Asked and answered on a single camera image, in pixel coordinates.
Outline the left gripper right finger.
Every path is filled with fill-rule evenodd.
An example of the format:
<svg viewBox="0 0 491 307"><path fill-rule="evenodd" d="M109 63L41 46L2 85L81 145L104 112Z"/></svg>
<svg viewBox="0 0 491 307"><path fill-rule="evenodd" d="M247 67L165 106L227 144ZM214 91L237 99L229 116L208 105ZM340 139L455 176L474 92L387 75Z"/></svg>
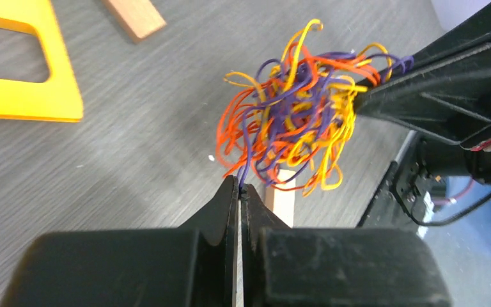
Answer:
<svg viewBox="0 0 491 307"><path fill-rule="evenodd" d="M265 206L253 185L246 184L241 190L244 306L264 305L264 229L289 230L290 227Z"/></svg>

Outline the flat wooden block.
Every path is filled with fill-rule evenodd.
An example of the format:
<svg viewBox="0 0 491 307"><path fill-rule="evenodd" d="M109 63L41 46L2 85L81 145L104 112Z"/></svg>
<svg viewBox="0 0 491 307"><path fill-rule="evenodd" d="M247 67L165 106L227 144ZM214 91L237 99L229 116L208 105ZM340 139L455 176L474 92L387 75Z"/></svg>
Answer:
<svg viewBox="0 0 491 307"><path fill-rule="evenodd" d="M264 204L284 224L293 227L295 213L296 179L291 178L295 171L281 169L276 177L276 184L265 190Z"/></svg>

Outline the yellow triangle block lower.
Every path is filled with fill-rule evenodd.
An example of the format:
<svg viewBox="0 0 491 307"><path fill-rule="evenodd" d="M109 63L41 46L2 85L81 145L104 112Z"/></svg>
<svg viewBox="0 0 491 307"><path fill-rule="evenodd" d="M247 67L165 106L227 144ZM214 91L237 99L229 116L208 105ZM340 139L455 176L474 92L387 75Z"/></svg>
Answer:
<svg viewBox="0 0 491 307"><path fill-rule="evenodd" d="M0 1L0 28L35 36L49 69L42 83L0 79L0 119L79 122L84 108L50 1Z"/></svg>

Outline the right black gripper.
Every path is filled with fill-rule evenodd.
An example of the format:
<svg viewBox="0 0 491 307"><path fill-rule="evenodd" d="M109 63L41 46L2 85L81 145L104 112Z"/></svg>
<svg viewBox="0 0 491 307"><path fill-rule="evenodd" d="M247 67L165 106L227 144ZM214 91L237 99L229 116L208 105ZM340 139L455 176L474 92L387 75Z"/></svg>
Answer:
<svg viewBox="0 0 491 307"><path fill-rule="evenodd" d="M356 113L430 136L417 147L429 174L491 185L491 2L412 57L405 75L358 96Z"/></svg>

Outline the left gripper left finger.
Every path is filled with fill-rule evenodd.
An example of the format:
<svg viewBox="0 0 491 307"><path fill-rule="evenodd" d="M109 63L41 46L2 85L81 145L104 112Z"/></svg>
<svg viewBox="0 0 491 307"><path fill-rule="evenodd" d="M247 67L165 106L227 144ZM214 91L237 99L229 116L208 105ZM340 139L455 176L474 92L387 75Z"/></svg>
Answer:
<svg viewBox="0 0 491 307"><path fill-rule="evenodd" d="M236 305L238 199L238 180L229 175L214 196L180 225L199 234L192 275L192 306Z"/></svg>

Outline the small wooden block upright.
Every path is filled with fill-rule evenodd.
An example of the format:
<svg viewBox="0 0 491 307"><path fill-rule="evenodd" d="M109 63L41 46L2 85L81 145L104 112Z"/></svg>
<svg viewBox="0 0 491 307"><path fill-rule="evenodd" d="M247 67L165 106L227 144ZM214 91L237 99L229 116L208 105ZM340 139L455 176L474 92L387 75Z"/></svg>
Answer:
<svg viewBox="0 0 491 307"><path fill-rule="evenodd" d="M103 0L102 2L134 43L146 40L167 24L149 0Z"/></svg>

